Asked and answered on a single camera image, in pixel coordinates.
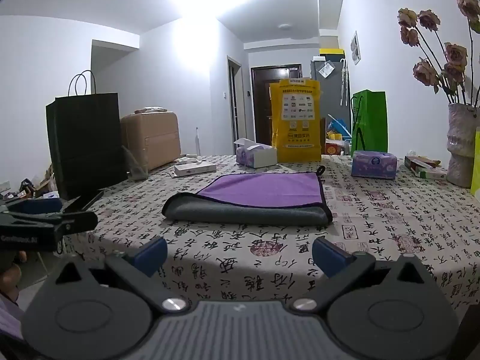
refrigerator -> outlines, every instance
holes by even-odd
[[[344,98],[342,105],[340,105],[343,64],[331,61],[328,61],[328,63],[335,69],[326,78],[318,72],[323,68],[325,61],[312,61],[310,65],[312,79],[320,81],[320,117],[326,118],[327,126],[332,121],[332,118],[328,116],[329,114],[337,120],[342,119],[349,132],[351,132],[350,103],[346,103]]]

triangular hole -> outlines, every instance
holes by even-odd
[[[418,283],[423,284],[423,279],[411,262],[408,262],[404,265],[400,275],[398,276],[398,280],[400,281],[407,281],[410,283]]]
[[[58,276],[56,284],[64,284],[64,283],[73,283],[76,281],[82,280],[80,274],[77,271],[77,267],[74,263],[69,262],[67,265],[63,267],[63,270]]]

yellow-green bag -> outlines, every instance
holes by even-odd
[[[473,178],[470,193],[480,202],[480,127],[475,133],[475,162],[473,164]]]
[[[282,79],[270,86],[272,143],[278,162],[321,161],[320,83]]]

white textured vase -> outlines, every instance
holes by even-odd
[[[480,127],[478,109],[464,104],[448,105],[447,150],[452,154],[447,180],[459,187],[472,185],[475,156],[475,132]]]

tablecloth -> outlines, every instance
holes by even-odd
[[[171,178],[170,166],[142,182],[108,188],[92,206],[97,228],[66,237],[67,251],[98,259],[165,237],[169,257],[155,279],[192,303],[197,299],[280,299],[287,303],[318,285],[323,275],[311,243],[326,236],[345,251],[379,260],[415,253],[459,318],[480,299],[480,203],[446,181],[417,178],[401,166],[397,179],[353,178],[351,158],[323,156],[325,197],[334,222],[328,228],[172,222],[161,214],[168,197],[197,192],[231,173],[314,172],[320,163],[284,163],[254,170],[234,156],[211,156],[217,171]]]

